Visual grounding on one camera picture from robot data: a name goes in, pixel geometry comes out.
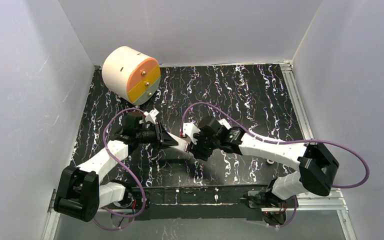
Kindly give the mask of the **white remote with buttons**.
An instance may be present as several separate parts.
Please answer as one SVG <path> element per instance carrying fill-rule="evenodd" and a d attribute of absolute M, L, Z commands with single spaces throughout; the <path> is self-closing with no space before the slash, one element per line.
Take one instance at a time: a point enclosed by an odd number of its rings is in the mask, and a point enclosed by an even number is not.
<path fill-rule="evenodd" d="M 180 152 L 187 153 L 190 145 L 190 141 L 188 141 L 186 138 L 181 138 L 179 136 L 176 136 L 172 133 L 168 133 L 176 142 L 177 144 L 170 146 L 170 148 L 178 150 Z"/>

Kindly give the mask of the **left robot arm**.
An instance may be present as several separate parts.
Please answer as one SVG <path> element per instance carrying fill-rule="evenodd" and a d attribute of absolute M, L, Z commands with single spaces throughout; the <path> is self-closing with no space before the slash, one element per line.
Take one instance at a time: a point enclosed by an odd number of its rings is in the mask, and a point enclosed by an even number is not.
<path fill-rule="evenodd" d="M 167 132 L 156 120 L 158 110 L 146 112 L 136 108 L 123 110 L 120 130 L 111 137 L 103 132 L 104 148 L 78 166 L 67 166 L 61 173 L 53 202 L 53 210 L 72 218 L 89 222 L 98 209 L 113 203 L 131 206 L 130 217 L 136 217 L 147 205 L 146 192 L 138 177 L 122 161 L 128 158 L 140 144 L 150 144 L 158 150 L 172 148 L 185 151 L 188 142 Z M 132 186 L 113 180 L 102 184 L 116 165 L 132 176 L 139 187 L 134 193 Z"/>

